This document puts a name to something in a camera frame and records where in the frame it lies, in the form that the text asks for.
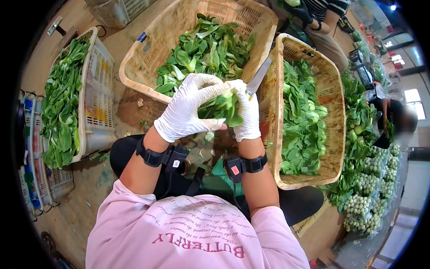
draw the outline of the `person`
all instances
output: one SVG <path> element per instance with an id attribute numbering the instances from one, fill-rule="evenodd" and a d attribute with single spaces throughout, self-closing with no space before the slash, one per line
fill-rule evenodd
<path id="1" fill-rule="evenodd" d="M 284 0 L 257 0 L 272 9 L 279 18 L 279 32 L 284 33 L 291 15 L 295 24 L 304 29 L 315 43 L 316 49 L 332 60 L 339 72 L 348 68 L 349 61 L 339 44 L 330 35 L 341 16 L 347 12 L 347 0 L 300 0 L 291 7 Z"/>
<path id="2" fill-rule="evenodd" d="M 240 156 L 265 155 L 255 93 L 249 98 L 241 80 L 223 83 L 215 76 L 189 74 L 145 136 L 128 136 L 112 146 L 111 165 L 119 180 L 100 205 L 89 234 L 87 268 L 309 268 L 289 224 L 320 208 L 320 190 L 278 191 L 266 164 L 242 175 L 246 202 L 237 201 L 242 211 L 201 190 L 194 197 L 183 195 L 190 183 L 178 173 L 172 175 L 167 197 L 159 199 L 166 190 L 161 165 L 147 165 L 136 154 L 140 143 L 161 153 L 187 135 L 225 130 L 225 119 L 199 119 L 197 108 L 230 89 L 243 118 L 243 125 L 233 128 Z"/>
<path id="3" fill-rule="evenodd" d="M 369 101 L 373 104 L 377 111 L 382 112 L 382 117 L 378 120 L 378 129 L 384 130 L 384 133 L 373 144 L 379 148 L 389 148 L 391 142 L 388 140 L 387 122 L 386 119 L 393 123 L 395 136 L 406 134 L 409 137 L 417 128 L 418 116 L 416 111 L 411 106 L 403 106 L 401 102 L 394 99 L 381 99 L 376 97 Z"/>

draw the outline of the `black crate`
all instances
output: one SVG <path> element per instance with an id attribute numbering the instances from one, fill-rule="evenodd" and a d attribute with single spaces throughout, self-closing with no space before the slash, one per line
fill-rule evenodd
<path id="1" fill-rule="evenodd" d="M 349 57 L 353 66 L 351 68 L 352 71 L 357 71 L 358 76 L 360 77 L 361 83 L 364 85 L 366 90 L 374 90 L 375 86 L 373 85 L 373 81 L 367 72 L 367 68 L 364 66 L 364 57 L 359 49 L 355 49 L 349 53 Z"/>
<path id="2" fill-rule="evenodd" d="M 354 27 L 350 24 L 346 16 L 341 16 L 338 20 L 338 27 L 344 33 L 351 34 L 355 31 Z"/>

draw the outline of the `blue tape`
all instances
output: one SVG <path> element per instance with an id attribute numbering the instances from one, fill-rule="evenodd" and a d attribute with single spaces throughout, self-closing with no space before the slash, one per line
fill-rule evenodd
<path id="1" fill-rule="evenodd" d="M 141 43 L 146 39 L 146 32 L 143 32 L 136 41 L 140 41 Z"/>

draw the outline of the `knife blade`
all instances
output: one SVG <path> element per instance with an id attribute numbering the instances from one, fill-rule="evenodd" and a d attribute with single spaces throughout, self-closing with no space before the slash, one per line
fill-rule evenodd
<path id="1" fill-rule="evenodd" d="M 248 94 L 248 96 L 251 96 L 253 93 L 257 92 L 258 87 L 263 81 L 264 75 L 268 71 L 271 63 L 272 63 L 272 59 L 268 56 L 264 60 L 260 68 L 257 70 L 255 75 L 252 77 L 250 82 L 246 85 L 246 94 Z"/>

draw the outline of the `gloved hand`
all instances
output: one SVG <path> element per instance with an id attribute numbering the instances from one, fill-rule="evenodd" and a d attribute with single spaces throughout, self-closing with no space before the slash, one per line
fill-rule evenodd
<path id="1" fill-rule="evenodd" d="M 295 7 L 292 7 L 283 1 L 283 6 L 288 12 L 299 18 L 304 24 L 308 25 L 313 22 L 312 15 L 307 10 L 306 4 L 303 0 L 300 0 L 300 5 Z"/>
<path id="2" fill-rule="evenodd" d="M 236 134 L 236 141 L 241 142 L 242 139 L 256 139 L 261 136 L 260 132 L 260 112 L 258 110 L 258 100 L 254 93 L 251 98 L 245 93 L 246 87 L 236 87 L 233 89 L 239 99 L 238 114 L 243 119 L 243 124 L 233 127 Z"/>
<path id="3" fill-rule="evenodd" d="M 179 86 L 161 117 L 154 121 L 155 129 L 167 142 L 190 134 L 227 129 L 221 119 L 199 119 L 197 109 L 214 96 L 230 91 L 230 82 L 208 74 L 189 74 Z"/>

